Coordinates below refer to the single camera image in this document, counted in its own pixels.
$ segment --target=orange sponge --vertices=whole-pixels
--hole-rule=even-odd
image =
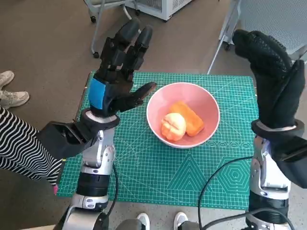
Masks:
[[[183,116],[178,113],[167,114],[162,119],[161,131],[166,139],[178,141],[186,133],[186,121]]]
[[[204,128],[204,123],[202,119],[197,116],[197,114],[191,110],[183,101],[176,102],[170,109],[170,113],[179,113],[186,120],[187,124],[187,134],[190,137],[196,136]]]

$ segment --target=white sneaker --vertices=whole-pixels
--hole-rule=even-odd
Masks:
[[[0,106],[5,109],[17,107],[26,103],[29,98],[28,92],[0,91]]]
[[[8,70],[3,73],[0,73],[0,90],[3,86],[9,84],[14,79],[15,74]]]
[[[188,221],[187,215],[183,212],[178,212],[174,219],[174,230],[178,230],[178,227],[186,221]]]
[[[142,222],[142,224],[146,227],[146,230],[149,230],[150,221],[149,221],[149,217],[146,213],[139,214],[136,219],[138,219],[140,222]]]

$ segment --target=pink bowl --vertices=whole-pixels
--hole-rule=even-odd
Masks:
[[[205,128],[195,137],[185,134],[181,140],[171,142],[161,134],[161,121],[177,101],[184,101],[204,121]],[[188,149],[213,136],[219,126],[220,110],[214,97],[204,88],[191,83],[173,83],[160,88],[151,97],[147,105],[147,121],[162,142],[174,148]]]

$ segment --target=green cutting mat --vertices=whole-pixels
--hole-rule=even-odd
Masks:
[[[250,77],[199,74],[136,73],[134,89],[155,81],[158,87],[191,82],[207,89],[217,100],[221,121],[215,135],[192,149],[174,149],[158,140],[146,121],[146,106],[119,114],[115,164],[119,175],[119,201],[197,206],[206,180],[222,164],[253,154],[254,134],[250,122],[258,108]],[[87,92],[81,109],[89,107]],[[62,172],[59,196],[72,196],[77,185],[81,155],[69,158]],[[212,180],[202,206],[245,209],[248,206],[249,161],[224,168]],[[114,195],[112,178],[109,193]]]

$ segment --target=wire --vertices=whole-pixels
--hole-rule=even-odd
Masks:
[[[252,159],[252,158],[253,158],[253,157],[242,157],[242,158],[238,158],[238,159],[234,159],[234,160],[232,160],[232,161],[229,161],[229,162],[223,164],[218,170],[215,171],[215,173],[213,173],[213,174],[211,175],[211,177],[209,178],[209,180],[206,182],[205,186],[203,187],[203,189],[202,189],[202,191],[201,191],[201,194],[200,194],[200,197],[198,198],[198,205],[197,205],[197,208],[198,208],[198,222],[199,222],[199,224],[200,224],[200,230],[202,230],[202,224],[201,224],[201,200],[202,200],[202,196],[203,196],[203,194],[204,194],[204,192],[205,192],[205,190],[206,190],[206,188],[207,188],[209,182],[211,181],[211,179],[212,179],[213,177],[215,177],[215,175],[217,175],[217,173],[218,173],[222,168],[224,168],[225,166],[227,166],[227,165],[229,165],[229,164],[231,164],[231,163],[233,163],[233,162],[236,162],[236,161],[248,160],[248,159]]]
[[[117,200],[117,196],[118,196],[118,185],[119,185],[119,182],[118,182],[118,174],[117,174],[117,170],[116,170],[116,167],[115,167],[115,164],[113,164],[113,171],[114,171],[114,175],[115,175],[115,196],[114,196],[114,200],[113,200],[113,203],[110,207],[110,210],[108,211],[107,215],[106,215],[106,218],[108,218],[110,215],[111,215],[111,212],[114,208],[114,205],[116,204],[116,200]]]
[[[275,209],[275,208],[270,208],[270,207],[264,207],[264,208],[259,208],[259,209],[256,209],[256,210],[253,210],[253,211],[250,211],[250,212],[246,212],[246,213],[243,213],[243,214],[239,214],[239,215],[234,215],[234,216],[230,216],[230,217],[225,217],[225,218],[221,218],[221,219],[217,219],[217,220],[214,220],[208,224],[206,224],[204,227],[202,226],[201,224],[201,200],[202,200],[202,196],[209,184],[209,182],[211,181],[211,179],[217,175],[217,173],[222,169],[224,168],[225,166],[233,163],[233,162],[236,162],[236,161],[242,161],[242,160],[248,160],[248,159],[252,159],[253,157],[242,157],[242,158],[238,158],[238,159],[234,159],[232,161],[229,161],[227,163],[225,163],[224,165],[222,165],[218,170],[216,170],[212,176],[209,178],[209,180],[206,182],[205,186],[203,187],[202,191],[201,191],[201,194],[200,194],[200,197],[198,199],[198,221],[199,221],[199,224],[200,224],[200,230],[206,230],[208,229],[209,227],[212,227],[213,225],[216,225],[216,224],[219,224],[219,223],[223,223],[223,222],[226,222],[226,221],[230,221],[230,220],[234,220],[234,219],[239,219],[239,218],[243,218],[243,217],[246,217],[248,215],[255,215],[257,213],[260,213],[260,212],[264,212],[264,211],[270,211],[270,212],[276,212],[278,214],[280,214],[289,224],[291,230],[295,230],[292,222],[290,221],[290,219],[284,214],[282,213],[281,211]]]

